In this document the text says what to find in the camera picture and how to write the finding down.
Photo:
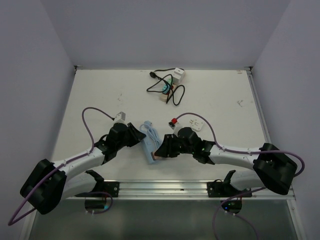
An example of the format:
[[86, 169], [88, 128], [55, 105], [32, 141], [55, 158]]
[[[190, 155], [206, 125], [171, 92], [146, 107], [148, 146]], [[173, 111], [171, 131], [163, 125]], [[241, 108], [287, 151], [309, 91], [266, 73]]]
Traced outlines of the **white charger near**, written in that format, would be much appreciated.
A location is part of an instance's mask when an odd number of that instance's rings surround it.
[[181, 75], [176, 74], [176, 73], [172, 74], [172, 83], [173, 84], [179, 85], [181, 80], [182, 80], [182, 76]]

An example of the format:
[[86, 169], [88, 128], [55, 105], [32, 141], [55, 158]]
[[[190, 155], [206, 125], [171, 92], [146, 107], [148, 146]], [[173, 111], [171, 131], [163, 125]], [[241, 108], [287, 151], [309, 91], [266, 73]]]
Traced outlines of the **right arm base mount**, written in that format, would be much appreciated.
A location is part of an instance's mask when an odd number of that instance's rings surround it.
[[230, 184], [224, 184], [221, 179], [208, 181], [206, 183], [207, 195], [209, 198], [229, 198], [244, 193], [243, 197], [250, 198], [252, 194], [248, 190], [237, 190]]

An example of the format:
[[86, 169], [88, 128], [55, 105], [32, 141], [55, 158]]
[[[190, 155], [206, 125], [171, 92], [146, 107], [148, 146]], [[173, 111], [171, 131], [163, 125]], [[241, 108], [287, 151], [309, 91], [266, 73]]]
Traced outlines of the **pink USB charger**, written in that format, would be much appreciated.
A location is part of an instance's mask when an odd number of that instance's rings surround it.
[[152, 153], [152, 158], [153, 158], [153, 160], [154, 161], [159, 161], [159, 160], [163, 160], [164, 158], [163, 157], [161, 157], [161, 156], [157, 156], [157, 155], [155, 155], [155, 153], [153, 152]]

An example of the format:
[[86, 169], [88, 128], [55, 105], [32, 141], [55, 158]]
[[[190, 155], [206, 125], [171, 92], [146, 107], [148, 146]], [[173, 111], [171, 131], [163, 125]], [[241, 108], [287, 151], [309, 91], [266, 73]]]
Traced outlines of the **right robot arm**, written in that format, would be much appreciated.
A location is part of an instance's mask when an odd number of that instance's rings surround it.
[[231, 197], [251, 188], [267, 188], [276, 194], [287, 195], [298, 168], [287, 154], [270, 143], [264, 143], [260, 148], [231, 150], [201, 139], [190, 127], [166, 134], [154, 152], [159, 158], [176, 158], [180, 154], [190, 154], [201, 164], [244, 168], [244, 171], [231, 170], [223, 181], [223, 192]]

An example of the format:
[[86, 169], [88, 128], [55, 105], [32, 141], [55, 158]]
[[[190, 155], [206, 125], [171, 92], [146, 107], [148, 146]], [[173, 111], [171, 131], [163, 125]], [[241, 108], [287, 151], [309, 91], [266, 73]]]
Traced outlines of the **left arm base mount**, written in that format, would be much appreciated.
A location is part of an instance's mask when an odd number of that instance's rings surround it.
[[113, 198], [117, 198], [119, 196], [120, 183], [118, 181], [104, 181], [98, 182], [96, 186], [90, 192], [83, 192], [76, 195], [76, 197], [106, 197], [105, 194], [108, 193]]

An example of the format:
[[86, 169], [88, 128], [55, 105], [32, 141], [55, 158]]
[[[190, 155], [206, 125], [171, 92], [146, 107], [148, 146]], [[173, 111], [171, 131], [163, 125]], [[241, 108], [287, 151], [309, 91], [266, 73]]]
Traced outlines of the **beige power strip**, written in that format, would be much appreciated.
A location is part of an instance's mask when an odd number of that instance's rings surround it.
[[[173, 72], [168, 75], [169, 78], [172, 78], [172, 74], [174, 74], [174, 68], [173, 68], [172, 70], [173, 70]], [[186, 89], [185, 89], [185, 86], [184, 86], [183, 84], [181, 84], [181, 82], [182, 82], [182, 80], [184, 79], [185, 75], [182, 77], [179, 85], [175, 85], [175, 84], [173, 84], [173, 83], [172, 83], [172, 84], [168, 84], [168, 82], [167, 82], [167, 80], [166, 80], [165, 85], [169, 85], [169, 86], [170, 86], [170, 90], [167, 92], [167, 94], [161, 93], [159, 99], [160, 99], [161, 101], [165, 102], [166, 104], [167, 104], [170, 100], [172, 100], [173, 104], [174, 104], [175, 106], [178, 106], [178, 105], [180, 104], [180, 102], [181, 102], [181, 100], [182, 100], [182, 98], [183, 98], [183, 96], [184, 96], [184, 94], [185, 94], [185, 90], [186, 90]], [[182, 88], [182, 95], [181, 95], [178, 103], [175, 103], [174, 94], [175, 94], [175, 92], [176, 92], [176, 89], [179, 88], [179, 87]]]

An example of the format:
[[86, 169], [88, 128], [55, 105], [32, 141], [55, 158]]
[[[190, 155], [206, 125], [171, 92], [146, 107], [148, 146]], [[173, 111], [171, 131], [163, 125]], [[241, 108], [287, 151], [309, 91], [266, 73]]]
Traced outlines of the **white multi-port adapter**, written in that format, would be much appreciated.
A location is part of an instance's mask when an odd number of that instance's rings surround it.
[[190, 123], [191, 129], [196, 132], [200, 132], [204, 126], [204, 122], [201, 119], [191, 119], [189, 123]]

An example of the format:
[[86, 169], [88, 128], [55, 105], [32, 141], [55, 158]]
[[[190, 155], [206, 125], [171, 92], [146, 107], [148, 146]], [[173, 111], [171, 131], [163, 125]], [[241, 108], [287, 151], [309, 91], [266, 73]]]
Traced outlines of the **teal plug adapter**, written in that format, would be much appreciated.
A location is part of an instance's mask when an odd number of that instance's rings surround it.
[[163, 94], [167, 94], [167, 92], [170, 90], [170, 86], [169, 85], [164, 85], [162, 88], [162, 93]]

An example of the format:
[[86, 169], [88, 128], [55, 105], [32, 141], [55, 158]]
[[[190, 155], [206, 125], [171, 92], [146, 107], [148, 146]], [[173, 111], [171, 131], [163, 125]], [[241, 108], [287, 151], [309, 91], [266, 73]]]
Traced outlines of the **aluminium table edge rail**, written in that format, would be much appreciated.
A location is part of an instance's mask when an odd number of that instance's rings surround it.
[[226, 213], [204, 181], [122, 181], [113, 206], [85, 213], [85, 198], [62, 201], [47, 215], [33, 213], [22, 240], [299, 240], [294, 197], [262, 190]]

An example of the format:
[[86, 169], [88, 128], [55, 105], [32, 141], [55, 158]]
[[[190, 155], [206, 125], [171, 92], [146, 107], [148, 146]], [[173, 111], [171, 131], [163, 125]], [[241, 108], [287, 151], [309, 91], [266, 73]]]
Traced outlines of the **light blue power strip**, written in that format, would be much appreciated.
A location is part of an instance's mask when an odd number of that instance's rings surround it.
[[142, 140], [141, 144], [148, 164], [154, 164], [157, 161], [154, 161], [152, 156], [152, 153], [156, 150], [154, 141], [146, 137]]

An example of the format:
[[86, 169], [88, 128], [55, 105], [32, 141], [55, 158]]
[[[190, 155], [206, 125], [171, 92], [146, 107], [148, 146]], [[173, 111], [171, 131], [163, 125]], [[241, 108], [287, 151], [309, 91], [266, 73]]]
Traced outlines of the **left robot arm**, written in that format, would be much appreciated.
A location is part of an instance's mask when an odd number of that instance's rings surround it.
[[94, 143], [93, 149], [66, 160], [37, 163], [20, 195], [40, 214], [51, 212], [61, 200], [82, 195], [104, 197], [107, 187], [104, 179], [93, 170], [116, 157], [124, 147], [133, 147], [146, 135], [131, 123], [115, 123], [109, 133]]

